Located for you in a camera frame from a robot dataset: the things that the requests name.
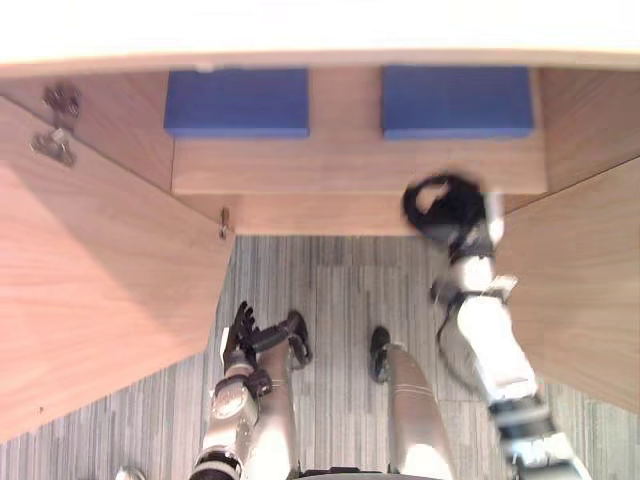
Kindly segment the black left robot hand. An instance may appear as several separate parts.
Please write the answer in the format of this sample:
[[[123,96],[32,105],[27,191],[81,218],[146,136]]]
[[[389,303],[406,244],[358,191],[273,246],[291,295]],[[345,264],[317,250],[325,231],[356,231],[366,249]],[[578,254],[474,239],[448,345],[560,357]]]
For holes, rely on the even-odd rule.
[[[222,360],[224,363],[230,362],[236,351],[242,351],[247,358],[256,356],[257,353],[265,352],[287,340],[291,333],[287,320],[261,330],[256,326],[253,308],[243,301],[229,328]]]

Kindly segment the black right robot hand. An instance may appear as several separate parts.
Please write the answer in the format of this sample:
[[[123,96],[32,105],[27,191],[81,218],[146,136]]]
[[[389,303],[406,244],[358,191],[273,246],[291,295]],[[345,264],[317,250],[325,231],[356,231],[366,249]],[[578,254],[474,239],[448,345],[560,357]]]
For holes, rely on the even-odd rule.
[[[422,208],[422,191],[436,188],[444,193]],[[402,209],[418,233],[446,248],[451,256],[491,256],[504,235],[503,195],[485,191],[458,174],[441,173],[408,186]]]

